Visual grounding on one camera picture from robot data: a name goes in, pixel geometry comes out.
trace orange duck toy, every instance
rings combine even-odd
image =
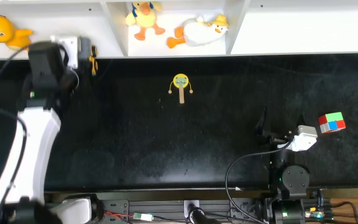
[[[5,16],[0,16],[0,43],[5,43],[11,50],[19,50],[31,44],[29,35],[32,30],[18,29]]]

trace green cube face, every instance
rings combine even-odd
[[[343,120],[343,116],[341,112],[326,114],[326,117],[327,117],[327,122]]]

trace yellow hat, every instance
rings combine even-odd
[[[229,24],[226,21],[226,16],[219,14],[215,21],[212,22],[213,24],[216,24],[218,26],[229,26]]]

